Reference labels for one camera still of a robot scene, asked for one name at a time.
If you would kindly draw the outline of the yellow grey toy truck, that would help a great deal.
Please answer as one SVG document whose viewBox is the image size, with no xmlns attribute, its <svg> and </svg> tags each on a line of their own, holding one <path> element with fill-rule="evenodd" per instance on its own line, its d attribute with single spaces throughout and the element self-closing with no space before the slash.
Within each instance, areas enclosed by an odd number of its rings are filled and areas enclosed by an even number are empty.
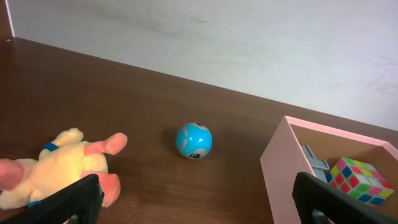
<svg viewBox="0 0 398 224">
<path fill-rule="evenodd" d="M 302 146 L 302 151 L 304 152 L 307 161 L 310 163 L 315 176 L 327 183 L 328 181 L 326 179 L 325 172 L 330 170 L 330 166 L 328 165 L 327 161 L 318 159 L 309 145 Z"/>
</svg>

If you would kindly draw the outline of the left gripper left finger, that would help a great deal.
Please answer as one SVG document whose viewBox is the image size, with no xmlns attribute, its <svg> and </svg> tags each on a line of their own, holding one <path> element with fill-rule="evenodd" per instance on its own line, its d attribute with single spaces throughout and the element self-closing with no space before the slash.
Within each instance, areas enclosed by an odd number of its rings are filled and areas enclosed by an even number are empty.
<svg viewBox="0 0 398 224">
<path fill-rule="evenodd" d="M 41 200 L 1 224 L 84 223 L 95 224 L 104 192 L 99 177 L 90 174 Z"/>
</svg>

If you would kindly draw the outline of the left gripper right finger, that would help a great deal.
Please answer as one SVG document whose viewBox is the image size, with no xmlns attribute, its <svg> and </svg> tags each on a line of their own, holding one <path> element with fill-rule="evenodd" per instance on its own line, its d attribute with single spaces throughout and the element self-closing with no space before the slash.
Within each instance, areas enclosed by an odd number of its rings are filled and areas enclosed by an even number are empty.
<svg viewBox="0 0 398 224">
<path fill-rule="evenodd" d="M 330 187 L 307 172 L 296 175 L 292 196 L 302 223 L 397 224 L 397 220 Z"/>
</svg>

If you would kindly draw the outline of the colourful puzzle cube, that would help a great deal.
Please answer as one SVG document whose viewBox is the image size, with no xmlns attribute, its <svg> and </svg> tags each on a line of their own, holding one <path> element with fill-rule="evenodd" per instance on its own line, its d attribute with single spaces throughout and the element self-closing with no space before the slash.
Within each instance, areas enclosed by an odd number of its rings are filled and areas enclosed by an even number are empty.
<svg viewBox="0 0 398 224">
<path fill-rule="evenodd" d="M 330 169 L 326 182 L 371 207 L 382 205 L 395 192 L 373 165 L 347 157 Z"/>
</svg>

